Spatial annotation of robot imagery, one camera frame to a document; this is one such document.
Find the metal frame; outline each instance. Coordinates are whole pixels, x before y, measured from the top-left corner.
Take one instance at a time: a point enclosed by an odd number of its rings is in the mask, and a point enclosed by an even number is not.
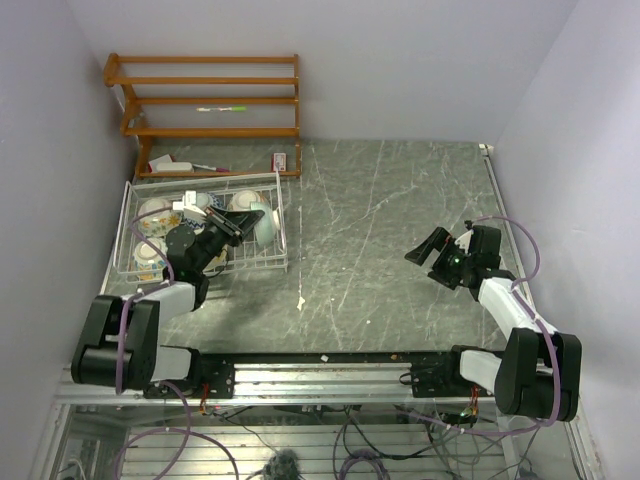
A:
[[[493,147],[484,143],[479,144],[479,147],[483,161],[487,168],[487,172],[489,173],[489,178],[491,179],[493,192],[498,201],[498,208],[500,209],[500,212],[502,212],[502,214],[507,215],[507,210],[504,206],[502,195],[500,194],[500,190],[498,188],[498,182],[496,180],[495,172],[493,171],[493,165],[491,164],[491,153],[493,152]],[[524,277],[526,275],[526,272],[524,271],[520,252],[518,251],[518,246],[513,235],[513,229],[511,228],[511,224],[507,224],[505,225],[505,227],[509,236],[511,249],[513,250],[513,254],[516,260],[516,268],[518,269],[518,274],[519,276]],[[529,284],[525,282],[521,285],[521,287],[524,289],[527,300],[535,308],[533,295],[531,294]],[[573,421],[565,423],[564,425],[567,431],[567,436],[571,443],[571,448],[573,449],[573,451],[578,453],[579,458],[577,459],[577,463],[578,466],[582,467],[582,478],[584,480],[604,480],[604,469],[602,467],[602,462],[600,461],[600,458],[596,453],[593,435],[591,434],[591,430],[589,429],[589,425],[587,424],[587,420],[584,415],[582,400],[580,400],[578,403],[578,413],[576,417],[573,419]]]
[[[410,363],[235,363],[235,391],[232,398],[210,399],[218,406],[246,405],[344,405],[469,403],[469,396],[455,394],[430,398],[415,397],[410,385],[399,378],[409,373]],[[141,391],[115,396],[113,388],[73,383],[66,371],[55,396],[58,403],[71,405],[182,405],[177,398],[144,398]],[[199,398],[187,399],[197,406]],[[492,397],[481,397],[493,403]]]
[[[71,407],[56,402],[47,416],[44,432],[36,451],[36,456],[29,473],[29,480],[49,478],[56,465],[60,463],[63,454],[61,445],[66,443],[71,419]]]
[[[509,419],[498,409],[498,407],[496,407],[496,421],[498,423],[498,429],[501,432],[508,432],[511,430],[509,428]],[[504,451],[505,464],[513,465],[511,468],[507,469],[507,478],[517,478],[517,464],[520,460],[520,455],[518,453],[518,447],[516,447],[516,442],[513,441],[513,437],[504,437],[500,442],[502,443],[502,449]]]

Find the ceramic bowl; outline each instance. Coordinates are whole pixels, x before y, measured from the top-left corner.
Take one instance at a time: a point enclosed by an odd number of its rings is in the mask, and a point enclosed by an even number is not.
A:
[[[159,210],[161,208],[170,208],[171,202],[166,198],[150,198],[142,204],[138,210],[138,215]],[[164,237],[174,227],[180,225],[182,216],[177,212],[165,210],[141,219],[138,222],[138,230],[145,237]]]
[[[266,247],[271,244],[276,238],[278,230],[280,230],[280,214],[278,210],[271,210],[271,206],[265,202],[251,202],[251,210],[261,210],[264,212],[264,216],[253,227],[253,231],[256,235],[256,241],[261,247]]]
[[[227,206],[228,210],[237,212],[242,210],[251,210],[251,202],[264,202],[267,200],[254,190],[242,190],[236,193]]]
[[[196,194],[196,206],[203,211],[206,211],[207,208],[209,207],[216,207],[216,208],[222,208],[224,209],[224,202],[220,199],[220,197],[216,196],[215,194],[209,192],[209,193],[198,193]],[[205,223],[204,222],[196,222],[195,220],[192,220],[190,218],[185,217],[184,218],[184,223],[186,223],[187,225],[189,225],[191,228],[193,228],[194,230],[199,230],[204,228]]]
[[[227,262],[228,254],[229,252],[227,252],[227,246],[225,245],[224,248],[222,249],[222,252],[220,252],[220,255],[218,255],[217,257],[214,257],[214,259],[209,262],[209,265],[205,267],[204,269],[205,273],[211,272],[218,267],[222,267]]]
[[[162,253],[167,253],[167,245],[161,238],[147,238],[147,241],[160,249]],[[162,269],[167,264],[149,245],[140,242],[133,251],[133,269],[138,274],[141,281],[161,280]]]

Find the purple cable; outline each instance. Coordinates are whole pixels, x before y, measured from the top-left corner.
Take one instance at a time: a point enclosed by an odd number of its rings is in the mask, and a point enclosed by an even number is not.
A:
[[[129,310],[131,309],[131,305],[133,305],[133,302],[135,302],[136,300],[139,300],[145,295],[149,295],[150,293],[157,292],[158,290],[161,290],[162,288],[165,288],[168,285],[171,285],[175,280],[175,272],[173,271],[173,267],[169,263],[169,259],[167,258],[167,256],[164,254],[162,250],[160,250],[153,243],[147,240],[147,237],[145,237],[142,233],[140,233],[140,231],[138,230],[138,227],[136,226],[141,219],[148,217],[149,215],[155,215],[156,213],[165,212],[167,210],[171,210],[171,207],[160,208],[157,210],[152,210],[150,212],[147,212],[143,215],[138,215],[133,220],[131,220],[131,223],[129,223],[129,229],[131,230],[131,232],[140,241],[146,243],[149,247],[151,247],[151,249],[154,252],[156,252],[160,256],[160,258],[164,261],[164,263],[167,265],[167,270],[169,271],[169,283],[168,284],[163,283],[159,287],[156,287],[153,290],[150,290],[145,293],[136,293],[130,296],[129,298],[127,298],[127,300],[124,302],[124,305],[122,307],[122,313],[120,314],[120,329],[118,330],[118,350],[117,350],[117,357],[116,357],[116,395],[121,395],[123,391],[122,380],[124,376],[124,341],[125,341],[125,335],[127,333],[127,318],[129,316]]]
[[[180,391],[180,389],[178,387],[176,387],[174,384],[172,384],[171,382],[162,381],[162,382],[160,382],[160,384],[161,385],[165,385],[165,386],[169,387],[170,389],[172,389],[176,393],[176,395],[178,395],[178,397],[180,397],[180,400],[182,400],[182,405],[184,406],[184,411],[185,411],[185,413],[187,415],[187,428],[157,427],[157,428],[153,428],[151,430],[147,430],[146,432],[143,432],[143,433],[133,437],[131,440],[129,440],[120,449],[120,451],[118,452],[118,455],[116,456],[116,459],[115,459],[115,462],[114,462],[114,465],[113,465],[113,478],[114,478],[114,480],[120,480],[120,478],[121,478],[120,477],[120,472],[119,472],[119,470],[120,470],[120,462],[122,460],[123,455],[127,451],[127,448],[131,447],[131,445],[133,445],[135,442],[137,442],[141,438],[147,437],[149,435],[156,435],[158,433],[166,433],[166,432],[182,433],[184,435],[184,439],[182,440],[182,443],[180,444],[180,448],[178,448],[178,450],[176,451],[176,453],[173,456],[173,458],[171,459],[171,461],[167,464],[166,467],[164,467],[164,469],[156,477],[154,477],[153,480],[159,480],[162,477],[164,477],[167,474],[167,472],[176,464],[176,462],[180,458],[180,455],[182,455],[182,452],[184,451],[184,449],[185,449],[185,447],[187,445],[187,441],[189,440],[190,436],[201,438],[203,440],[206,440],[208,442],[213,443],[217,447],[220,447],[220,449],[222,449],[222,451],[227,455],[227,457],[229,457],[229,461],[233,465],[233,470],[234,470],[235,475],[236,475],[236,480],[240,480],[240,472],[238,471],[238,465],[236,464],[236,460],[235,460],[235,458],[233,458],[233,455],[231,455],[231,452],[224,445],[222,445],[220,442],[218,442],[217,440],[215,440],[215,439],[213,439],[211,437],[208,437],[207,435],[204,435],[202,433],[197,433],[197,432],[192,432],[191,431],[191,410],[189,409],[189,404],[187,403],[186,397]]]
[[[533,252],[536,257],[536,263],[535,263],[535,266],[533,267],[533,272],[531,272],[530,275],[526,275],[522,278],[518,278],[514,280],[514,282],[511,284],[511,293],[513,293],[513,296],[515,297],[515,299],[522,306],[524,311],[527,312],[527,314],[531,317],[531,320],[533,320],[534,323],[538,326],[538,328],[540,329],[540,332],[542,332],[542,336],[544,337],[544,342],[547,346],[547,349],[549,350],[549,358],[551,360],[551,371],[553,375],[553,406],[551,407],[551,415],[549,416],[549,419],[545,422],[539,422],[538,425],[544,425],[545,427],[550,427],[556,422],[556,420],[558,419],[558,414],[560,413],[560,395],[561,395],[560,366],[558,365],[558,358],[556,356],[556,350],[553,346],[553,341],[551,340],[551,335],[549,334],[544,324],[540,320],[539,315],[537,315],[535,310],[531,308],[529,303],[524,299],[520,291],[517,289],[517,287],[520,284],[531,281],[538,274],[538,271],[540,270],[540,249],[538,248],[538,244],[533,238],[533,235],[531,235],[531,232],[529,232],[529,230],[527,230],[526,227],[522,225],[520,222],[513,220],[509,217],[506,217],[504,215],[487,215],[487,216],[476,219],[474,222],[482,222],[482,221],[491,220],[491,219],[504,220],[505,222],[509,222],[515,225],[516,227],[518,227],[522,231],[522,233],[524,233],[526,237],[529,239],[529,242],[531,242],[531,246],[533,247]]]
[[[389,472],[384,467],[382,460],[375,452],[367,449],[356,450],[350,458],[344,461],[342,468],[340,468],[340,480],[346,480],[347,473],[349,473],[351,467],[360,462],[367,462],[371,465],[378,476],[378,480],[389,480]]]
[[[173,267],[169,263],[169,259],[167,258],[167,256],[164,254],[164,252],[162,250],[160,250],[153,243],[151,243],[149,240],[147,240],[147,237],[145,237],[142,233],[140,233],[140,230],[138,230],[138,227],[136,226],[138,224],[138,222],[140,220],[142,220],[143,218],[148,217],[150,215],[155,215],[156,213],[166,212],[167,210],[171,210],[171,207],[165,207],[165,208],[159,208],[157,210],[151,210],[150,212],[147,212],[147,213],[144,213],[142,215],[138,215],[137,217],[134,217],[134,219],[131,220],[131,223],[129,224],[129,230],[131,230],[131,232],[138,238],[138,240],[140,240],[141,242],[144,242],[148,246],[150,246],[151,249],[154,252],[156,252],[158,254],[158,256],[164,261],[164,263],[167,264],[167,270],[169,270],[169,283],[173,283],[174,280],[175,280],[175,273],[173,271]]]

